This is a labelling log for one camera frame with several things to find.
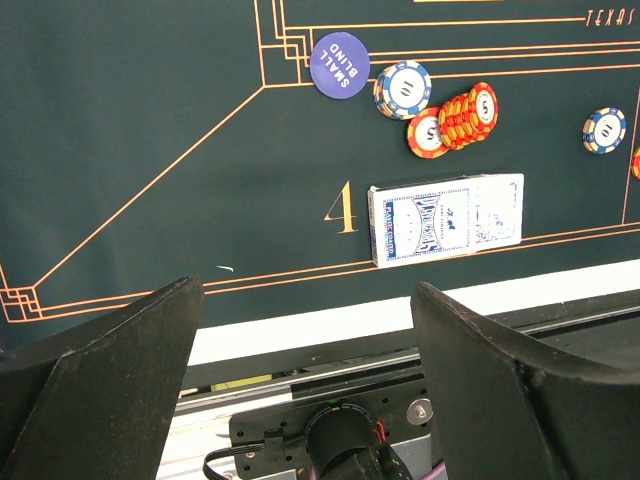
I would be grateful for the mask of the blue ten chips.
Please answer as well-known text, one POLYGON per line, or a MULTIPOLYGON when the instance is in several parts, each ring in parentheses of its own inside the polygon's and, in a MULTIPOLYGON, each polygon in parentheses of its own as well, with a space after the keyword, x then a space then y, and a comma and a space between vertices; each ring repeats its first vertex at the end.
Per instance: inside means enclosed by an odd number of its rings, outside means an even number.
POLYGON ((431 92, 432 82, 427 69, 419 62, 401 60, 378 75, 373 98, 383 115, 409 120, 427 108, 431 92))

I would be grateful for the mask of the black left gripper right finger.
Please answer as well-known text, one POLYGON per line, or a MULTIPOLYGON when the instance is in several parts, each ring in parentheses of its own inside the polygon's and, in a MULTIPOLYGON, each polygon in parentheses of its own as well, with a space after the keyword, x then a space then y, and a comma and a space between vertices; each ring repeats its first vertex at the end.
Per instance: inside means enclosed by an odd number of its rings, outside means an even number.
POLYGON ((426 282, 411 312, 449 478, 638 478, 638 370, 558 350, 426 282))

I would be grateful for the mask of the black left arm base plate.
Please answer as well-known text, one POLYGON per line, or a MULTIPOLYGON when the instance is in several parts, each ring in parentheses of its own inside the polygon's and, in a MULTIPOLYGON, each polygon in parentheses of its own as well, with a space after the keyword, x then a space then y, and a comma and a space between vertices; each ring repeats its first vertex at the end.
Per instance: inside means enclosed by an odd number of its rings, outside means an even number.
POLYGON ((219 479, 231 458, 242 479, 291 472, 297 479, 423 479, 438 475, 432 412, 425 396, 388 393, 291 403, 236 414, 231 444, 205 456, 219 479))

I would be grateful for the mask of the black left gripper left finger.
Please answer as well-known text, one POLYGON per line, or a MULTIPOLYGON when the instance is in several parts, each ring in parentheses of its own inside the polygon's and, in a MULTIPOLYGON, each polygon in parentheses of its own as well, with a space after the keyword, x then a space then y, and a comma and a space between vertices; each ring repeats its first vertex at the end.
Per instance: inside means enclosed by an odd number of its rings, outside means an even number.
POLYGON ((181 278, 2 353, 2 478, 155 478, 203 301, 181 278))

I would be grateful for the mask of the spread red five chips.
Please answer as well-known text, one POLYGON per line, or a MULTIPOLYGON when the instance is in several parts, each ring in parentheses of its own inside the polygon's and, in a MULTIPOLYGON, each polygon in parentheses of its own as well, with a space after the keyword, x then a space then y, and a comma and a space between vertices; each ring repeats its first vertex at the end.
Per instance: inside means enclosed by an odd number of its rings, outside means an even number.
POLYGON ((498 119, 495 89, 482 81, 442 106, 427 107, 414 116, 406 130, 407 144, 417 157, 434 160, 486 140, 498 119))

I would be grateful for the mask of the red five chip stack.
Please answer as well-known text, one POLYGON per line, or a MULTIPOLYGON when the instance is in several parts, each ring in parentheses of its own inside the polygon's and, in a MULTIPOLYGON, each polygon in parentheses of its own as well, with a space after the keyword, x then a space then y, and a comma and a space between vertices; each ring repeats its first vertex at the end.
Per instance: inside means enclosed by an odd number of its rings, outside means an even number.
POLYGON ((640 147, 634 150, 630 171, 633 177, 640 179, 640 147))

